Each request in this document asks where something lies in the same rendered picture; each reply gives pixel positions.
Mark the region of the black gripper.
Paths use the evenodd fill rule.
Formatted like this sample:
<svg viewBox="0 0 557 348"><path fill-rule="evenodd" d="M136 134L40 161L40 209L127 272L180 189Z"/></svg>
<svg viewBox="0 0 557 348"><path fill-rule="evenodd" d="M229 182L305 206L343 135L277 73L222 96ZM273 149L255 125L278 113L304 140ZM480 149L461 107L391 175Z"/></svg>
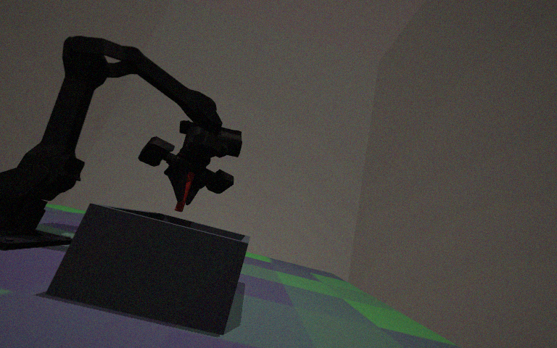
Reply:
<svg viewBox="0 0 557 348"><path fill-rule="evenodd" d="M189 172L194 173L194 179L186 199L189 205L197 192L204 186L207 190L216 194L221 194L234 184L234 177L222 170L214 173L206 167L210 164L205 157L192 151L183 153L183 147L177 155L170 152L175 146L167 141L152 137L145 147L141 150L138 159L151 166L158 166L161 160L168 163L168 168L164 174L169 177L176 195L177 202L181 202L186 188L186 179Z"/></svg>

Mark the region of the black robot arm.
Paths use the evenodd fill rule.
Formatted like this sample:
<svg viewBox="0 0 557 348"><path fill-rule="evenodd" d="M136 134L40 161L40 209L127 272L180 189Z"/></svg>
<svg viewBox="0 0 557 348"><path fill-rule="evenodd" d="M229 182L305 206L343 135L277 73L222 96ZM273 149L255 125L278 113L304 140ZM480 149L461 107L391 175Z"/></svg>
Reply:
<svg viewBox="0 0 557 348"><path fill-rule="evenodd" d="M105 56L120 60L107 62ZM48 202L80 181L83 161L75 147L95 88L106 78L137 74L172 99L193 121L182 120L183 153L238 157L242 132L223 128L216 103L191 90L133 46L104 38L69 36L63 46L65 79L41 142L11 170L0 173L0 235L37 234Z"/></svg>

